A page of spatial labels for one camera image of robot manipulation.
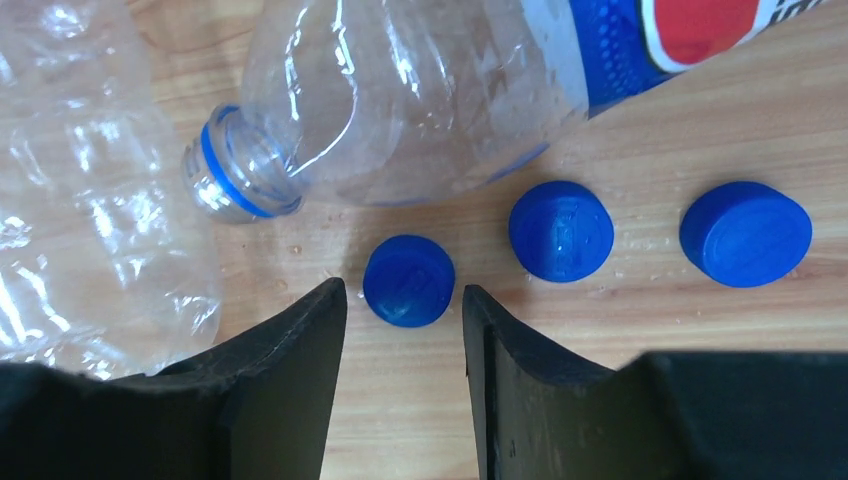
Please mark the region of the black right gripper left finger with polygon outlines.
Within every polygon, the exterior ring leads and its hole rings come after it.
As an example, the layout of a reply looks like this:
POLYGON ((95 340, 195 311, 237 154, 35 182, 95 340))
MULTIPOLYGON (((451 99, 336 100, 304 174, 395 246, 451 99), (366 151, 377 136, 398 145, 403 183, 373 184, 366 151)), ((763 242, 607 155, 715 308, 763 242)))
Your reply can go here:
POLYGON ((1 366, 5 479, 317 479, 344 344, 344 282, 161 372, 95 380, 1 366))

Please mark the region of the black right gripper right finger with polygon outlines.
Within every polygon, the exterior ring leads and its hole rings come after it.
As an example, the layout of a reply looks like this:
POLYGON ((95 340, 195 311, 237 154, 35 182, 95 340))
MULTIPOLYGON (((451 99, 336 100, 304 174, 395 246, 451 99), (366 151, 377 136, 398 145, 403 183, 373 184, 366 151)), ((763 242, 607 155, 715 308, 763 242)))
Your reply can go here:
POLYGON ((465 288, 484 479, 843 479, 847 357, 648 351, 612 370, 465 288))

